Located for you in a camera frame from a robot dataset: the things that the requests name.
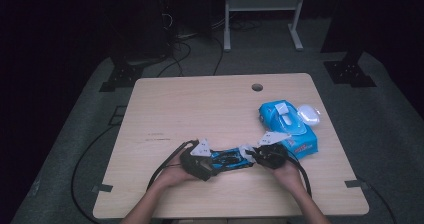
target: floor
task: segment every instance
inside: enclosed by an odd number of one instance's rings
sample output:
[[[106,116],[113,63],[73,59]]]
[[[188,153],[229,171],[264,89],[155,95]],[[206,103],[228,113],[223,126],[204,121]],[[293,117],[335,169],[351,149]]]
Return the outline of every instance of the floor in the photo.
[[[310,74],[330,115],[346,155],[370,206],[364,216],[330,216],[333,223],[420,223],[424,219],[424,121],[389,78],[384,66],[364,53],[359,60],[376,87],[334,84],[324,61],[345,53],[320,53],[330,20],[300,20],[304,50],[294,49],[289,20],[268,20],[249,31],[232,32],[232,50],[222,52],[222,30],[214,38],[196,37],[175,44],[174,59],[147,67],[142,77],[211,76],[267,73]],[[181,35],[189,35],[185,29]],[[12,223],[91,223],[91,211],[102,183],[131,88],[99,92],[113,70],[105,59],[85,86],[62,128],[33,188]],[[302,217],[290,217],[303,223]],[[118,219],[94,220],[118,223]]]

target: hand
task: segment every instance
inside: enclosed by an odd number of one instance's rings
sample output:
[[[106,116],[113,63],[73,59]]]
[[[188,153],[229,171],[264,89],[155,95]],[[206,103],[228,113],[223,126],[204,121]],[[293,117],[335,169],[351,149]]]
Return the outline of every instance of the hand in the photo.
[[[186,180],[196,180],[197,178],[188,174],[182,167],[180,155],[186,149],[181,150],[174,158],[172,158],[167,167],[165,167],[154,183],[164,185],[166,187],[175,186]]]
[[[275,179],[277,179],[277,181],[289,192],[293,193],[300,189],[305,190],[299,170],[293,163],[286,161],[282,167],[277,169],[266,169],[271,172]]]

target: blue tissue package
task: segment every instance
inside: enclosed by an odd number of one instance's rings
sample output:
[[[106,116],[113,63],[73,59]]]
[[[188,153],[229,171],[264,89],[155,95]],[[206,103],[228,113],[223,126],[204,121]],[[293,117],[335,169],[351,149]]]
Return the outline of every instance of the blue tissue package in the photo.
[[[303,123],[296,108],[286,100],[264,103],[259,108],[262,123],[273,132],[290,134],[283,144],[297,159],[318,152],[318,140],[311,127]]]

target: wooden table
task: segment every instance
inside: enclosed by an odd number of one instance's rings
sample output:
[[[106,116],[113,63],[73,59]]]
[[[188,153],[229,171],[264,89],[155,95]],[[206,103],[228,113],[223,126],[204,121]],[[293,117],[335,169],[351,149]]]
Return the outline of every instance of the wooden table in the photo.
[[[253,84],[263,86],[254,91]],[[265,133],[258,108],[288,100],[321,112],[313,127],[319,152],[301,159],[313,199],[326,215],[361,215],[368,203],[315,85],[308,74],[271,74],[140,79],[132,93],[99,192],[97,218],[124,217],[143,196],[156,168],[183,142],[207,138],[214,150],[256,145]],[[263,167],[224,172],[207,182],[173,187],[154,213],[161,218],[276,217],[300,215],[290,194]]]

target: dark background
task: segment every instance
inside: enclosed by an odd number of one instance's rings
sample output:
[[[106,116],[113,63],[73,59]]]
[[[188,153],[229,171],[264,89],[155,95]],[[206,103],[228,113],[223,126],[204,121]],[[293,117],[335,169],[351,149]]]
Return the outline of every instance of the dark background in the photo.
[[[13,218],[82,88],[104,58],[127,52],[168,55],[170,34],[163,29],[161,12],[208,31],[211,20],[222,18],[224,11],[224,0],[0,2],[0,223]],[[385,65],[424,116],[423,4],[305,0],[301,18],[333,17],[322,51],[363,47]]]

